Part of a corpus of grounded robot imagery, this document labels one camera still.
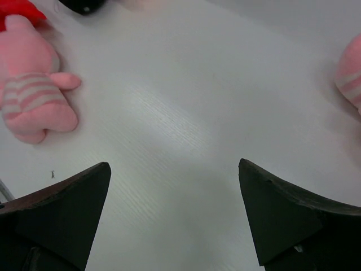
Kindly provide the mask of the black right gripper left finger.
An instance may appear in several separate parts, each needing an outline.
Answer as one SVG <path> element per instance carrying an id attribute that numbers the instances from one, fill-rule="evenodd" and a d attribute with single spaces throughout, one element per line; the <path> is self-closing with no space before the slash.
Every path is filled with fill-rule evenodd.
<path id="1" fill-rule="evenodd" d="M 110 180 L 102 162 L 1 203 L 1 270 L 85 270 Z"/>

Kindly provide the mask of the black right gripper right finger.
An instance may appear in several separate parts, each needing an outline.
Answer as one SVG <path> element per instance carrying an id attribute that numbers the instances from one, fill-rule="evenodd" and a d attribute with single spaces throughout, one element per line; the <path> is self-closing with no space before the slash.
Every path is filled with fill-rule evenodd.
<path id="1" fill-rule="evenodd" d="M 360 270 L 360 208 L 305 190 L 249 160 L 240 190 L 266 270 Z"/>

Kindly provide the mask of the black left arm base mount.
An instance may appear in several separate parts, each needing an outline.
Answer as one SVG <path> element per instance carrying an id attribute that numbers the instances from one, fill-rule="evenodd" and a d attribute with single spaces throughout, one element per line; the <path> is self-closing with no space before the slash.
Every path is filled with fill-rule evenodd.
<path id="1" fill-rule="evenodd" d="M 101 9 L 107 0 L 59 0 L 66 8 L 82 15 L 90 15 Z"/>

